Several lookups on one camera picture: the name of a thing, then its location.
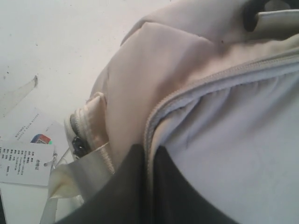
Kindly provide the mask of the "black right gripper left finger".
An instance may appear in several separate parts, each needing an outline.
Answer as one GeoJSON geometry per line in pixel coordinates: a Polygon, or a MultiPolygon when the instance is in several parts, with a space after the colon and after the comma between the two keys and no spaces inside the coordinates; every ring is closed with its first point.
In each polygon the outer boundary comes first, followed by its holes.
{"type": "Polygon", "coordinates": [[[144,149],[134,144],[105,186],[58,224],[146,224],[144,149]]]}

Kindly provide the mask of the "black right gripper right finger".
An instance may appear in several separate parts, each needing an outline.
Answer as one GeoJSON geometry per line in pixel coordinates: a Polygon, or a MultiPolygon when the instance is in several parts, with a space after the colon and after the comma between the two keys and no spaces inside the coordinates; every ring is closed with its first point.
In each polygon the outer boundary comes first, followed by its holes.
{"type": "Polygon", "coordinates": [[[181,174],[167,149],[159,146],[153,161],[152,224],[236,224],[181,174]]]}

